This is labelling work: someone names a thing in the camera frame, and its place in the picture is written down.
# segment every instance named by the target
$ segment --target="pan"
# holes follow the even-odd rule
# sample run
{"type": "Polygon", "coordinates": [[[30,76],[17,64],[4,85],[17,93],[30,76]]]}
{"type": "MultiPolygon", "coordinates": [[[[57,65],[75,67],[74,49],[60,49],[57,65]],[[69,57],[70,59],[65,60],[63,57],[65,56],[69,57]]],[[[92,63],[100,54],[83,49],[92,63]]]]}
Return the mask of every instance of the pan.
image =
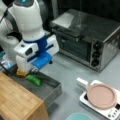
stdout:
{"type": "Polygon", "coordinates": [[[116,105],[117,95],[108,85],[97,83],[88,85],[88,82],[78,78],[78,84],[86,89],[88,101],[96,108],[106,110],[116,105]]]}

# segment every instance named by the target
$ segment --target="oven door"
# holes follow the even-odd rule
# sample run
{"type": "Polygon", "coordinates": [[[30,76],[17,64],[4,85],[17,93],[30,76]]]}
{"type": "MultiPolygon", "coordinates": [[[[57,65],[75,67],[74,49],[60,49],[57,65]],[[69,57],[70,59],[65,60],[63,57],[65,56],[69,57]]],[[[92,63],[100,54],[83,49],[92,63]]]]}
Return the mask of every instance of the oven door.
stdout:
{"type": "Polygon", "coordinates": [[[91,59],[91,42],[90,40],[80,39],[78,41],[70,40],[65,37],[57,37],[60,51],[65,55],[89,66],[91,59]]]}

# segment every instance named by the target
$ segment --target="green object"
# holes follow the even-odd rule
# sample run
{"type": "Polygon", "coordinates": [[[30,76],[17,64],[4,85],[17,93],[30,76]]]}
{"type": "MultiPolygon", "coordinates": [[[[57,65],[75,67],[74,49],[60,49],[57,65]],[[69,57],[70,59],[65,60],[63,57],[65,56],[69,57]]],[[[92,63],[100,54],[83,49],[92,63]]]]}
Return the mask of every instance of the green object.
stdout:
{"type": "Polygon", "coordinates": [[[34,85],[36,86],[40,86],[41,85],[41,80],[38,79],[35,75],[28,75],[26,77],[26,79],[30,82],[32,82],[34,85]]]}
{"type": "Polygon", "coordinates": [[[91,117],[89,117],[86,114],[83,113],[74,113],[70,115],[66,120],[92,120],[91,117]]]}

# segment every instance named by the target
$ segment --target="wooden surface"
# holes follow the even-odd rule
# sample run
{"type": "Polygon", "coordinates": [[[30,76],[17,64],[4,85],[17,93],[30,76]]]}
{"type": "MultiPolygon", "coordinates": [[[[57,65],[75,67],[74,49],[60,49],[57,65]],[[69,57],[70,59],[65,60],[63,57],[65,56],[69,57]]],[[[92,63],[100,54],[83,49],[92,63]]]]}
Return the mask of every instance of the wooden surface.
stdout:
{"type": "Polygon", "coordinates": [[[44,101],[1,72],[0,114],[4,120],[49,120],[44,101]]]}

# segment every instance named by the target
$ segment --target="gray tray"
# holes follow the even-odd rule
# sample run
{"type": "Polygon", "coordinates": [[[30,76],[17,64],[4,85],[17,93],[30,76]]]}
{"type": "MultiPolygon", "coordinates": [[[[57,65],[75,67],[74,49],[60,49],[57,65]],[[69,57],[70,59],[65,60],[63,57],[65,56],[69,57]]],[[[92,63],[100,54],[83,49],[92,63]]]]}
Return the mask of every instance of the gray tray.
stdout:
{"type": "MultiPolygon", "coordinates": [[[[13,67],[10,71],[12,73],[15,73],[16,67],[13,67]]],[[[9,77],[11,77],[17,83],[28,89],[40,99],[44,100],[46,107],[48,108],[54,102],[54,100],[61,95],[61,83],[40,72],[36,74],[36,76],[39,77],[42,81],[40,87],[35,86],[33,83],[27,81],[25,78],[19,78],[9,75],[9,77]]]]}

